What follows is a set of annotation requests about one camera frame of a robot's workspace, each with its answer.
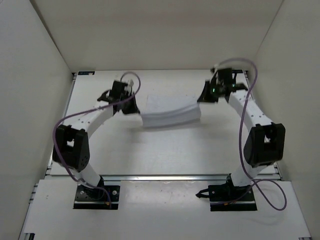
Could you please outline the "white skirt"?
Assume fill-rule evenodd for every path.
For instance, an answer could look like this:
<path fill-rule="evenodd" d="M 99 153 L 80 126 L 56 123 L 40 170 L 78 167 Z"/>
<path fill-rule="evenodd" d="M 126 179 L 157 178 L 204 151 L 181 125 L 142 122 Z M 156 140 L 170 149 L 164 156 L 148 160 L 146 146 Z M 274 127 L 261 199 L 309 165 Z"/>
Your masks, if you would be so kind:
<path fill-rule="evenodd" d="M 145 110 L 140 113 L 144 128 L 183 125 L 201 118 L 197 98 L 188 95 L 148 95 Z"/>

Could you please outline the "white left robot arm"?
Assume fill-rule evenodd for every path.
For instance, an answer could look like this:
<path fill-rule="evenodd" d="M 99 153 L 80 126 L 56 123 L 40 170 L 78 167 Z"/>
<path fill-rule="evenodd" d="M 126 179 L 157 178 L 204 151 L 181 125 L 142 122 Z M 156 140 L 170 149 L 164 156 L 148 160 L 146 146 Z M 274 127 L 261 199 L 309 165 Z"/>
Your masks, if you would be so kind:
<path fill-rule="evenodd" d="M 87 187 L 93 199 L 104 195 L 101 176 L 89 164 L 89 139 L 93 133 L 117 112 L 138 114 L 134 82 L 115 80 L 112 88 L 101 94 L 91 111 L 81 113 L 71 124 L 59 125 L 55 130 L 52 160 L 69 171 L 78 183 Z"/>

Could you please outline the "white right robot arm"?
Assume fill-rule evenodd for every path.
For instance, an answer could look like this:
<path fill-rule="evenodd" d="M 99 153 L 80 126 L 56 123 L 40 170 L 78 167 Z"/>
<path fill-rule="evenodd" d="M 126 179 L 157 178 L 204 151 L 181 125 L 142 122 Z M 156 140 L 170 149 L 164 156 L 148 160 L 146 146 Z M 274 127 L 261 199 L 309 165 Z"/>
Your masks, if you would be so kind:
<path fill-rule="evenodd" d="M 286 129 L 283 124 L 273 122 L 253 100 L 249 88 L 237 82 L 232 68 L 210 70 L 213 74 L 206 80 L 199 103 L 217 103 L 224 98 L 240 116 L 240 127 L 246 128 L 248 137 L 239 143 L 240 167 L 230 174 L 231 182 L 224 187 L 224 195 L 236 200 L 242 188 L 248 186 L 266 167 L 282 160 Z"/>

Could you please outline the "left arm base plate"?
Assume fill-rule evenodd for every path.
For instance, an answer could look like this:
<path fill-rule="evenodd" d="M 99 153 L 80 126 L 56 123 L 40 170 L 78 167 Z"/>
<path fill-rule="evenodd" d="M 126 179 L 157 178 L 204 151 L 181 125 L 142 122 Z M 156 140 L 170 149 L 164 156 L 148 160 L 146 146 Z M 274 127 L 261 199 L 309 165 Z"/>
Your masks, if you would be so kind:
<path fill-rule="evenodd" d="M 103 190 L 79 184 L 75 192 L 73 208 L 76 210 L 118 210 L 121 186 L 112 183 L 111 185 L 100 185 L 100 187 L 104 187 L 110 199 Z"/>

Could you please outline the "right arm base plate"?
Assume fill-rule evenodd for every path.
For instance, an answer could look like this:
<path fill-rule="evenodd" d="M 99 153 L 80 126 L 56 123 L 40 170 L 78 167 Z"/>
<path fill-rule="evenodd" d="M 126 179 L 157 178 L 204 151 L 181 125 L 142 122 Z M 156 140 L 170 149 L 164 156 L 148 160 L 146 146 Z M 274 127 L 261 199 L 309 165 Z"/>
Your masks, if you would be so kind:
<path fill-rule="evenodd" d="M 211 212 L 251 212 L 258 210 L 254 193 L 248 186 L 235 187 L 227 183 L 209 185 L 195 196 L 209 199 Z"/>

